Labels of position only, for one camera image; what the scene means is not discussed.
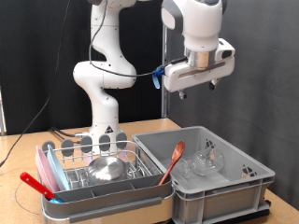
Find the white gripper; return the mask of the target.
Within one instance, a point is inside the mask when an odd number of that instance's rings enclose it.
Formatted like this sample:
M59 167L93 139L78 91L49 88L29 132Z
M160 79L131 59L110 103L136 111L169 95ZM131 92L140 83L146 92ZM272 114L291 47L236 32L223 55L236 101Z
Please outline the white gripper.
M214 91L219 79L230 76L235 69L235 49L220 38L215 49L208 52L195 52L185 49L181 62L171 62L164 69L164 86L170 92L178 91L181 100L187 98L186 88L208 82Z

